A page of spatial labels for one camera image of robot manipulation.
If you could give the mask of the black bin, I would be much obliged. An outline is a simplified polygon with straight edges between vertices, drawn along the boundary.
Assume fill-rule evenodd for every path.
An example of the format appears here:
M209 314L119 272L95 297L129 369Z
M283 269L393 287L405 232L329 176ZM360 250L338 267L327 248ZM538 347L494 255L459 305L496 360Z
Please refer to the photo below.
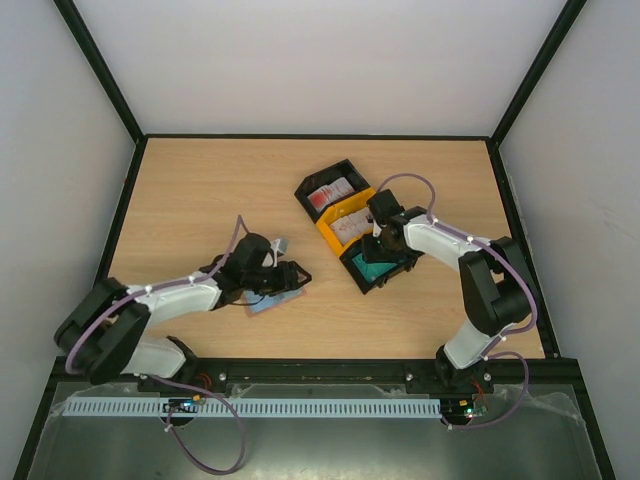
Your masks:
M351 245L339 260L363 295L375 288L383 288L393 277L410 272L417 263L417 258L404 258L399 262L391 263L368 263L364 259L359 244Z
M369 183L348 159L304 178L294 192L313 222L337 202L369 188Z

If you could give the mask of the brown leather card holder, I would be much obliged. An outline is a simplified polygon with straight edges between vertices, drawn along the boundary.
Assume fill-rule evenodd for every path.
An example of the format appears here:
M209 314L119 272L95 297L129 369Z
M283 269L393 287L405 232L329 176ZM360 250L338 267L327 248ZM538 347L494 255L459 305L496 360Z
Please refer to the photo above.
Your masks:
M306 290L304 287L293 291L282 292L274 296L265 297L251 291L245 291L242 296L242 302L246 303L245 308L247 310L247 315L256 316L297 299L305 293Z

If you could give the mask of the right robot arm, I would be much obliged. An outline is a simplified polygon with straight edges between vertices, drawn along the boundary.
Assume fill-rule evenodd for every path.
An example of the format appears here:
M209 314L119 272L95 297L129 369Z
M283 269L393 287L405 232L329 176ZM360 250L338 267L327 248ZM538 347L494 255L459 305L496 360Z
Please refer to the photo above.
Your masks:
M367 207L373 224L363 237L367 262L427 255L459 274L466 320L436 352L436 379L443 389L460 390L498 343L533 328L539 314L537 290L513 239L463 232L423 207L402 207L388 189L375 193Z

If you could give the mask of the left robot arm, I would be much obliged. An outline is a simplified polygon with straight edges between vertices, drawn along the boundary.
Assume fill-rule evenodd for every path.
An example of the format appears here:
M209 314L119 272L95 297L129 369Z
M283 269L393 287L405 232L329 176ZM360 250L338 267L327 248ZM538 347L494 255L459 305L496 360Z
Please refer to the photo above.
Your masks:
M187 362L188 348L175 338L151 338L146 330L187 314L236 306L245 293L266 300L302 289L312 276L283 259L281 244L248 233L184 277L147 285L100 280L54 334L66 355L66 371L93 385L123 374L174 377Z

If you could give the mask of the yellow bin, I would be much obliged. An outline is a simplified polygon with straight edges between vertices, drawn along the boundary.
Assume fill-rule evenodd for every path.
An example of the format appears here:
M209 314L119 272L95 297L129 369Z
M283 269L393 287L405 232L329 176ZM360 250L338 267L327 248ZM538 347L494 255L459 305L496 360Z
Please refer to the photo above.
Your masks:
M373 217L367 201L374 195L367 188L328 206L316 222L316 228L333 253L340 257L346 250L373 230Z

